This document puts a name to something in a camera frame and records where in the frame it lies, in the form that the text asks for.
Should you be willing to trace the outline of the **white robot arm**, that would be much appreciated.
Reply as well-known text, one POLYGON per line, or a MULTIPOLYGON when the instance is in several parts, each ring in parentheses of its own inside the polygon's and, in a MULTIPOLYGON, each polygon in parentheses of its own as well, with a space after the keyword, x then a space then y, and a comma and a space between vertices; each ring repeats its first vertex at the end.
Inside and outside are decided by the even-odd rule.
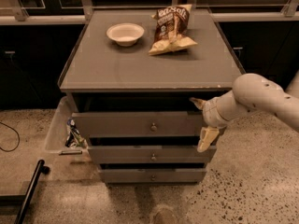
POLYGON ((197 151, 205 152, 233 119, 260 111, 274 115, 299 131, 299 99, 286 93, 277 83, 257 74, 241 75, 230 91, 210 100, 191 98, 202 111, 206 127, 200 132, 197 151))

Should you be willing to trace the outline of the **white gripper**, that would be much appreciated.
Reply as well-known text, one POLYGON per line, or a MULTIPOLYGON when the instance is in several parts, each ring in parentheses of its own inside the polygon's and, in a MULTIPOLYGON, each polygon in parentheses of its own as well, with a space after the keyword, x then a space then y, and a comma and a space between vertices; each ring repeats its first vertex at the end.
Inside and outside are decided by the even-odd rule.
POLYGON ((198 152, 204 152, 208 150, 219 135, 219 129, 226 127, 232 120, 232 100, 230 98, 215 97, 206 101, 191 97, 190 101, 199 110, 203 110, 204 121, 208 125, 208 127, 201 129, 197 146, 198 152))

